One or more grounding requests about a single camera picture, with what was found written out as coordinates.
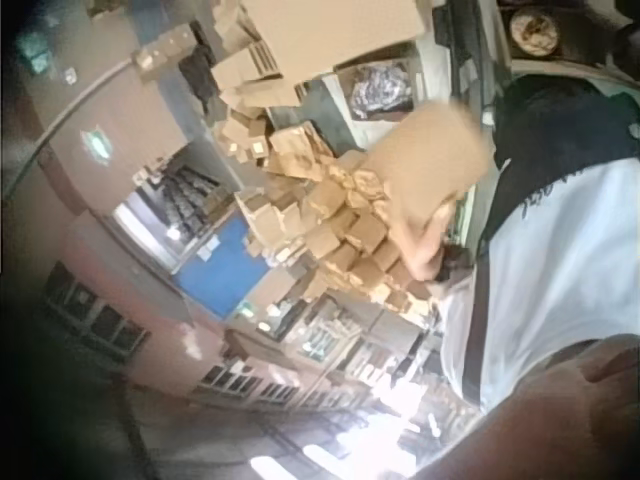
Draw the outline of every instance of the brown cardboard box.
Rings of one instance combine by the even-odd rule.
[[[366,292],[376,288],[383,280],[384,272],[370,258],[361,258],[349,272],[351,285]]]
[[[380,246],[373,252],[371,259],[380,270],[386,272],[400,258],[400,250],[388,238],[385,239]]]
[[[362,215],[345,238],[358,250],[372,254],[387,235],[387,227],[371,214]]]
[[[273,149],[279,154],[295,153],[306,159],[309,164],[318,161],[329,164],[335,161],[331,149],[318,135],[311,122],[278,130],[269,137],[269,140]]]
[[[371,202],[373,214],[378,217],[385,225],[391,222],[391,201],[386,198],[383,200],[375,200]]]
[[[423,226],[447,198],[480,180],[490,162],[482,132],[463,107],[429,102],[373,146],[368,165],[390,180],[394,210]]]
[[[239,1],[223,1],[213,8],[213,15],[214,28],[228,53],[236,53],[259,38]]]
[[[251,151],[244,148],[238,148],[234,156],[238,163],[248,163],[250,160],[253,160],[251,157]]]
[[[247,215],[251,218],[255,218],[264,209],[271,207],[271,202],[269,202],[269,199],[266,196],[259,193],[246,199],[244,205]]]
[[[274,155],[270,155],[269,161],[271,161]],[[265,182],[265,195],[272,202],[277,201],[283,195],[287,193],[293,193],[298,200],[304,197],[305,192],[302,187],[302,182],[300,180],[296,180],[295,178],[285,177],[282,175],[267,175],[267,180]]]
[[[236,201],[251,231],[267,249],[279,247],[285,240],[276,210],[262,194],[236,193]]]
[[[323,261],[324,266],[339,274],[346,274],[358,259],[358,251],[347,242],[331,252]]]
[[[283,153],[279,154],[280,166],[284,171],[284,174],[293,178],[304,178],[313,180],[314,182],[321,182],[325,175],[325,170],[322,165],[314,161],[309,161],[308,158],[295,154],[295,153]]]
[[[333,180],[325,179],[318,183],[307,197],[309,206],[321,219],[331,217],[344,204],[346,192]]]
[[[284,170],[280,164],[280,158],[276,152],[270,152],[262,163],[262,170],[275,175],[284,175]]]
[[[391,287],[386,283],[379,283],[371,292],[369,292],[369,300],[373,303],[383,305],[385,300],[391,295]]]
[[[288,237],[296,237],[302,235],[303,226],[302,218],[300,216],[300,207],[298,206],[298,199],[293,192],[289,192],[286,195],[279,198],[273,203],[280,221],[280,227],[287,234]]]
[[[406,290],[412,281],[413,277],[402,259],[394,263],[387,272],[387,283],[396,290]]]
[[[245,105],[253,107],[299,107],[301,91],[283,78],[245,83],[238,87]]]
[[[384,306],[392,312],[406,313],[411,306],[409,296],[405,292],[392,291],[384,302]]]
[[[224,151],[224,154],[227,156],[235,155],[238,152],[238,144],[229,140],[222,132],[224,130],[225,121],[216,122],[213,124],[211,128],[211,133],[213,134],[213,138],[220,146],[220,148]]]
[[[191,55],[198,45],[198,40],[196,40],[196,36],[193,34],[193,30],[191,30],[191,26],[188,23],[179,25],[171,29],[168,33],[171,33],[171,36],[180,49],[186,52],[185,56]]]
[[[358,150],[349,150],[333,164],[329,165],[329,176],[346,189],[356,188],[351,176],[367,159],[367,155]]]
[[[415,0],[245,0],[243,4],[283,77],[294,83],[425,31]]]
[[[155,42],[133,53],[133,63],[143,83],[152,82],[174,67]]]
[[[349,208],[353,208],[358,213],[371,212],[371,203],[369,203],[369,200],[364,198],[360,192],[356,192],[355,190],[347,191],[346,202]]]
[[[252,120],[249,124],[249,145],[254,159],[269,156],[269,144],[267,143],[267,121],[264,119]]]
[[[301,298],[307,302],[312,302],[327,291],[329,285],[327,283],[326,276],[320,270],[316,270],[313,279],[307,286],[306,290],[302,294]]]
[[[264,108],[247,106],[242,97],[238,94],[237,89],[235,88],[230,88],[220,93],[220,100],[222,100],[236,112],[241,113],[245,117],[249,117],[251,119],[258,118],[264,112]]]
[[[302,218],[302,227],[305,233],[310,232],[320,225],[321,220],[318,214],[309,206],[306,198],[303,198],[300,204],[300,216]]]
[[[342,207],[338,213],[331,217],[329,225],[340,240],[344,239],[349,229],[356,223],[356,212],[348,207]]]
[[[259,257],[262,254],[263,246],[258,241],[258,239],[255,238],[255,236],[252,236],[252,238],[246,244],[246,247],[247,253],[249,253],[249,255],[251,255],[253,258]]]
[[[378,174],[368,168],[361,168],[353,172],[356,190],[367,200],[377,200],[384,197],[382,180]]]
[[[333,155],[333,152],[329,148],[329,145],[327,145],[327,143],[318,134],[313,124],[311,122],[304,122],[302,124],[302,128],[307,134],[313,156],[316,158],[316,160],[318,160],[323,165],[331,165],[335,163],[336,157]]]
[[[311,254],[320,260],[340,246],[340,240],[333,234],[331,227],[321,223],[305,235],[307,248]]]
[[[255,42],[234,53],[211,69],[220,90],[277,75],[278,70],[264,42]]]
[[[251,127],[251,119],[245,117],[235,110],[227,111],[227,120],[224,122],[222,134],[232,142],[236,142],[241,148],[250,147],[249,128]]]

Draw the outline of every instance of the cardboard box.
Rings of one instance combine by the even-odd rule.
[[[258,239],[255,238],[255,236],[252,236],[245,245],[247,247],[247,253],[249,253],[253,258],[259,257],[262,254],[262,249],[264,247]]]
[[[250,160],[253,160],[253,158],[251,157],[251,152],[244,148],[238,148],[238,150],[236,150],[236,153],[234,154],[234,157],[236,157],[238,163],[248,163]]]
[[[171,36],[178,43],[180,49],[183,52],[187,52],[186,55],[191,55],[193,50],[198,45],[198,40],[191,30],[191,26],[188,23],[179,25],[170,30]]]
[[[389,285],[382,282],[369,292],[369,300],[373,303],[383,305],[385,300],[391,295],[392,289]]]
[[[320,260],[340,246],[340,240],[326,223],[321,223],[305,235],[307,248]]]
[[[384,302],[384,306],[392,312],[406,313],[411,306],[409,296],[405,292],[392,291]]]
[[[344,275],[349,271],[357,259],[358,251],[353,248],[353,245],[344,242],[337,250],[331,252],[323,260],[323,264],[332,272]]]
[[[245,200],[244,206],[246,209],[246,214],[250,218],[255,218],[264,209],[270,208],[271,202],[269,202],[269,199],[266,196],[259,193]]]
[[[402,98],[406,98],[406,100],[397,105],[390,106],[387,110],[369,110],[367,107],[378,107],[381,98],[384,98],[389,102],[394,99],[389,97],[388,92],[392,91],[395,93],[396,89],[391,87],[396,85],[389,85],[388,82],[383,83],[377,78],[369,76],[370,72],[384,71],[388,69],[394,69],[397,72],[402,72],[402,74],[397,76],[395,80],[399,82],[397,85],[398,87],[402,84],[406,84],[406,90],[408,90],[408,92],[402,92]],[[349,114],[351,115],[351,118],[356,121],[385,120],[387,122],[399,122],[406,117],[409,112],[413,111],[414,103],[417,104],[417,102],[414,102],[413,83],[409,74],[409,61],[407,59],[397,58],[393,60],[363,63],[337,70],[336,75],[340,82],[342,92],[344,93],[345,101],[349,108]],[[353,91],[356,84],[359,84],[359,98],[363,98],[362,91],[367,92],[367,97],[373,97],[370,105],[361,105],[360,103],[356,104],[353,102]],[[381,91],[371,92],[372,88],[376,86],[378,86]]]
[[[304,178],[321,182],[325,176],[325,170],[322,165],[315,161],[309,161],[307,157],[296,153],[278,154],[280,166],[284,174],[293,178]]]
[[[356,223],[356,212],[348,207],[342,207],[338,213],[331,217],[329,225],[340,240],[343,240],[349,229]]]
[[[375,200],[371,202],[373,214],[378,217],[385,225],[391,223],[391,201],[387,199]]]
[[[222,132],[224,130],[225,121],[216,122],[211,128],[211,133],[216,143],[220,146],[225,155],[235,155],[238,151],[238,144],[229,140]]]
[[[249,128],[251,119],[235,110],[227,111],[227,120],[222,127],[222,134],[232,142],[237,143],[242,149],[250,147]]]
[[[409,284],[413,281],[411,273],[405,266],[402,259],[398,260],[387,271],[387,283],[396,290],[406,290]]]
[[[269,152],[269,156],[264,159],[262,163],[262,170],[274,175],[284,175],[282,165],[280,165],[280,158],[276,152]]]
[[[249,145],[254,159],[269,156],[269,143],[267,142],[267,121],[264,119],[252,120],[249,124]]]
[[[273,152],[269,156],[269,162],[271,162],[272,159],[278,160],[277,155],[274,155]],[[265,195],[269,200],[275,202],[283,195],[290,192],[293,193],[298,200],[302,199],[305,195],[302,182],[282,175],[267,175],[267,180],[265,182]]]
[[[361,258],[349,271],[349,282],[361,291],[369,292],[383,280],[384,272],[370,258]]]
[[[355,190],[347,191],[346,203],[349,208],[353,208],[359,214],[369,213],[372,211],[371,203],[369,202],[369,200],[364,198],[364,196],[360,192],[357,192]]]
[[[368,168],[360,168],[353,172],[356,190],[367,200],[378,200],[384,197],[382,180],[376,172]]]
[[[324,179],[311,190],[307,201],[321,219],[326,219],[342,207],[346,197],[347,194],[340,185],[333,180]]]
[[[133,53],[133,64],[143,83],[157,80],[175,66],[153,43]]]
[[[320,296],[322,296],[322,294],[325,293],[328,288],[329,284],[327,283],[327,279],[324,273],[320,270],[316,270],[313,279],[307,286],[301,298],[307,302],[312,302],[320,298]]]
[[[283,78],[245,83],[238,87],[245,105],[253,107],[299,107],[303,90]]]
[[[262,194],[236,193],[236,201],[258,241],[267,249],[278,248],[286,239],[276,210]]]
[[[425,32],[415,0],[245,0],[282,76],[315,77],[364,53]]]
[[[278,70],[264,42],[255,42],[227,57],[211,69],[220,90],[277,75]]]
[[[213,18],[216,20],[214,28],[228,53],[236,53],[259,39],[253,22],[238,0],[226,0],[213,7]]]
[[[349,150],[340,158],[338,158],[333,164],[329,165],[329,176],[343,188],[352,190],[356,188],[356,184],[353,180],[353,172],[355,172],[360,165],[362,165],[367,159],[367,155],[358,150]]]
[[[264,108],[249,107],[245,104],[242,97],[238,94],[237,89],[230,88],[220,93],[220,100],[226,103],[229,107],[238,113],[241,113],[245,117],[251,119],[258,118],[264,113]]]
[[[302,235],[303,226],[298,199],[292,192],[283,195],[273,203],[280,221],[280,227],[288,237]]]
[[[421,227],[449,198],[460,198],[491,164],[485,138],[464,107],[429,102],[369,151],[368,165],[391,182],[392,202]]]
[[[386,235],[387,227],[373,215],[365,214],[354,223],[345,238],[358,250],[371,255]]]
[[[400,250],[396,247],[388,238],[385,239],[376,251],[371,255],[371,259],[378,266],[380,270],[386,272],[389,270],[400,258]]]

